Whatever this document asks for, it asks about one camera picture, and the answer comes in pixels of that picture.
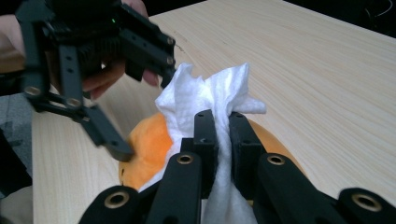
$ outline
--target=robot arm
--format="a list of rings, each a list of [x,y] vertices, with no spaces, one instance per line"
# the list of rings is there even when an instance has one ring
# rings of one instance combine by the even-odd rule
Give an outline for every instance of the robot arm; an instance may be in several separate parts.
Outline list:
[[[231,179],[253,202],[257,223],[396,223],[396,208],[379,195],[360,188],[343,189],[338,199],[322,193],[292,160],[268,152],[245,116],[233,112],[229,119]],[[161,180],[140,192],[127,186],[102,191],[79,223],[201,223],[201,202],[218,166],[213,120],[210,110],[195,115],[193,138],[182,139]]]
[[[101,59],[121,55],[125,73],[140,81],[144,69],[163,78],[175,73],[175,40],[120,0],[31,0],[17,11],[26,51],[22,91],[37,112],[49,111],[79,122],[97,145],[118,161],[132,150],[98,106],[83,104],[81,80],[101,69]],[[59,54],[62,92],[50,92],[46,51]]]

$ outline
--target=orange object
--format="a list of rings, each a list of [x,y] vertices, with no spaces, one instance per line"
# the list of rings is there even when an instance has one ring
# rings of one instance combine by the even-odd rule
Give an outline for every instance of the orange object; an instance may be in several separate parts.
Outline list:
[[[249,123],[268,152],[289,157],[302,170],[289,151],[271,133],[252,120]],[[140,121],[131,131],[128,143],[134,149],[134,155],[130,161],[120,162],[120,182],[124,186],[140,189],[163,168],[166,153],[172,146],[163,114],[157,113]]]

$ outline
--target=light wood surface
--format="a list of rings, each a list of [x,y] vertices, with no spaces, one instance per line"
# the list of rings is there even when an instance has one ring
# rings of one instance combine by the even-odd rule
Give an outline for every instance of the light wood surface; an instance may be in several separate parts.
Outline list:
[[[361,187],[396,204],[395,39],[278,0],[209,0],[150,19],[196,76],[250,64],[249,91],[268,112],[248,117],[319,190]],[[159,93],[123,77],[98,103],[126,136]],[[35,223],[77,223],[119,183],[117,162],[70,119],[35,113],[33,147]]]

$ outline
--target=finger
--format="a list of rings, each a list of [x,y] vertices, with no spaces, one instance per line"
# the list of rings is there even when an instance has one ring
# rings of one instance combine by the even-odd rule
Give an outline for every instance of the finger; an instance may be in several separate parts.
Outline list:
[[[21,27],[20,27],[20,24],[18,23],[15,15],[2,16],[2,20],[0,23],[1,23],[0,26],[2,26],[2,29],[5,29],[5,32],[8,36],[11,44],[24,57],[25,51],[24,51],[24,45],[23,45],[23,40],[22,40]]]
[[[150,85],[150,86],[158,86],[159,80],[158,75],[151,72],[148,69],[145,69],[143,72],[143,79]]]
[[[111,81],[105,83],[104,85],[92,90],[90,92],[91,99],[96,100],[97,98],[101,97],[103,95],[103,93],[105,93],[105,91],[107,91],[116,82],[117,82],[117,79],[111,80]]]
[[[117,81],[124,74],[124,61],[116,60],[110,63],[107,67],[102,69],[98,74],[87,77],[82,82],[82,89],[84,91],[92,91],[97,89],[110,81]]]

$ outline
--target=white cloth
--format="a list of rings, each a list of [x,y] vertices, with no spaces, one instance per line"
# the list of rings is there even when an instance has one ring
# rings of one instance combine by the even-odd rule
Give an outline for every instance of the white cloth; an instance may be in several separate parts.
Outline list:
[[[157,107],[165,116],[168,132],[173,141],[166,163],[170,157],[180,151],[183,137],[193,137],[195,114],[211,109],[219,143],[219,166],[202,221],[205,224],[257,223],[252,208],[231,180],[229,115],[233,111],[240,113],[266,111],[264,103],[248,95],[248,64],[225,69],[206,80],[192,77],[191,70],[191,64],[181,64],[172,81],[156,100]],[[163,172],[164,169],[142,189],[161,179]]]

